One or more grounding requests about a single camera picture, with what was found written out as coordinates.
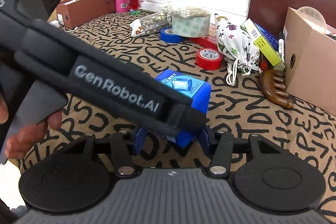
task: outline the blue cube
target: blue cube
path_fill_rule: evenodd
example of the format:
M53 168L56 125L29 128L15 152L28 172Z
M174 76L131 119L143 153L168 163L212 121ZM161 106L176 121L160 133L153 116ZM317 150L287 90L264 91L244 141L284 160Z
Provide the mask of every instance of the blue cube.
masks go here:
M163 71L156 77L156 80L192 98L191 106L205 114L207 113L211 94L211 85L209 83L173 70ZM184 130L181 130L177 137L162 135L159 132L157 134L182 148L196 138L195 133Z

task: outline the clear plastic dome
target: clear plastic dome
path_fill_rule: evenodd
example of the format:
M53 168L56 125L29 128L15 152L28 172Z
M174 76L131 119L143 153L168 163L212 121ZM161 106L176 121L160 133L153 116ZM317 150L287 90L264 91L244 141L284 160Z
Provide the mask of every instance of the clear plastic dome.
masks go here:
M314 30L320 33L327 32L327 23L323 15L313 7L303 6L298 10L299 16L307 22Z

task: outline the red tape roll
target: red tape roll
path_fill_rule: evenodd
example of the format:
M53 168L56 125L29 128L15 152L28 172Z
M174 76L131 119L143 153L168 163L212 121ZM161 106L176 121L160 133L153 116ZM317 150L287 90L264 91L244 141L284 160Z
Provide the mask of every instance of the red tape roll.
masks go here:
M196 53L196 65L206 70L216 70L221 67L223 56L212 48L202 48Z

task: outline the white cloth bag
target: white cloth bag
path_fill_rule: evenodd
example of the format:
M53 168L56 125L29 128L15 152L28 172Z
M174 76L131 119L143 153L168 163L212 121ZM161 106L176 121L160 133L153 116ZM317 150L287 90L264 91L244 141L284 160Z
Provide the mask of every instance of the white cloth bag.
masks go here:
M227 60L226 82L234 86L237 69L241 69L241 74L245 76L251 73L252 67L259 67L259 49L244 26L218 14L215 14L215 21L218 50Z

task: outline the human hand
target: human hand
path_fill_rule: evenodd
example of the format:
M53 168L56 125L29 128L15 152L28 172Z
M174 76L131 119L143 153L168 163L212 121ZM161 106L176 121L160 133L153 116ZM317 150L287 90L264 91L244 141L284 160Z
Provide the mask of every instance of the human hand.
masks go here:
M8 109L5 100L0 96L0 124L8 120ZM7 140L5 156L9 159L23 159L26 153L44 139L48 127L59 129L62 125L62 111L51 114L39 124L24 126L17 135Z

